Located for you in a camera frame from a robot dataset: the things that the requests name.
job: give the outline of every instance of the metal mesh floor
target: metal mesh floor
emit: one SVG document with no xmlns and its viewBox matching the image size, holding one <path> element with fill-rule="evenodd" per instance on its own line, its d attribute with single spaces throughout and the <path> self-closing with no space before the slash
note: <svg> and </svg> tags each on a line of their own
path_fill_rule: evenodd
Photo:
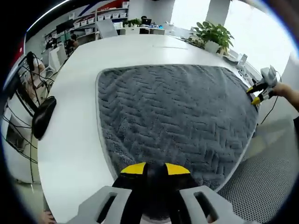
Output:
<svg viewBox="0 0 299 224">
<path fill-rule="evenodd" d="M 265 223 L 292 189 L 299 173 L 299 150 L 291 119 L 259 126 L 256 137 L 261 136 L 266 147 L 243 161 L 218 194 L 230 201 L 234 213 L 244 220 Z"/>
</svg>

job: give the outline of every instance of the white flower pot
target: white flower pot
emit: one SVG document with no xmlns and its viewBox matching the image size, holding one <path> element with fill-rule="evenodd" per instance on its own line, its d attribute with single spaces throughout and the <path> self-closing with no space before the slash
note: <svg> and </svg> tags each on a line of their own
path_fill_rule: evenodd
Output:
<svg viewBox="0 0 299 224">
<path fill-rule="evenodd" d="M 218 49 L 219 49 L 219 44 L 217 44 L 215 42 L 208 41 L 205 44 L 205 50 L 210 52 L 210 53 L 216 54 Z"/>
</svg>

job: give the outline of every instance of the human hand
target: human hand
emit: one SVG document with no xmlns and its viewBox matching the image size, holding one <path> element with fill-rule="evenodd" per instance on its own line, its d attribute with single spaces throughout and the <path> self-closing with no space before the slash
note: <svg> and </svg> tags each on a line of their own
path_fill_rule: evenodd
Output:
<svg viewBox="0 0 299 224">
<path fill-rule="evenodd" d="M 283 83 L 277 83 L 277 85 L 273 88 L 274 95 L 280 97 L 284 97 L 289 90 L 290 87 Z"/>
<path fill-rule="evenodd" d="M 50 211 L 43 211 L 42 213 L 42 224 L 55 224 L 56 221 Z"/>
</svg>

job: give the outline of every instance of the gray towel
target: gray towel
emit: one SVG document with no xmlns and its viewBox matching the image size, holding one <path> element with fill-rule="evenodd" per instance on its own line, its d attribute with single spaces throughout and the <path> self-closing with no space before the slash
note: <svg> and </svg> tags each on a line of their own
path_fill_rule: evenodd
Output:
<svg viewBox="0 0 299 224">
<path fill-rule="evenodd" d="M 222 67 L 116 68 L 101 72 L 97 82 L 102 144 L 116 173 L 143 161 L 168 162 L 216 189 L 256 127 L 247 87 Z"/>
</svg>

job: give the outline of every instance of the window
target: window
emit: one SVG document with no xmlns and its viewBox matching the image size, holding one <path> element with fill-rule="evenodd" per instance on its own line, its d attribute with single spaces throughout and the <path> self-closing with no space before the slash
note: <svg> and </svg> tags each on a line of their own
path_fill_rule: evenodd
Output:
<svg viewBox="0 0 299 224">
<path fill-rule="evenodd" d="M 176 27 L 190 30 L 197 22 L 206 20 L 210 0 L 175 0 L 171 23 Z"/>
<path fill-rule="evenodd" d="M 241 1 L 232 1 L 224 27 L 235 38 L 231 49 L 246 54 L 248 62 L 257 71 L 272 65 L 283 74 L 294 46 L 286 29 L 273 14 L 266 14 Z"/>
</svg>

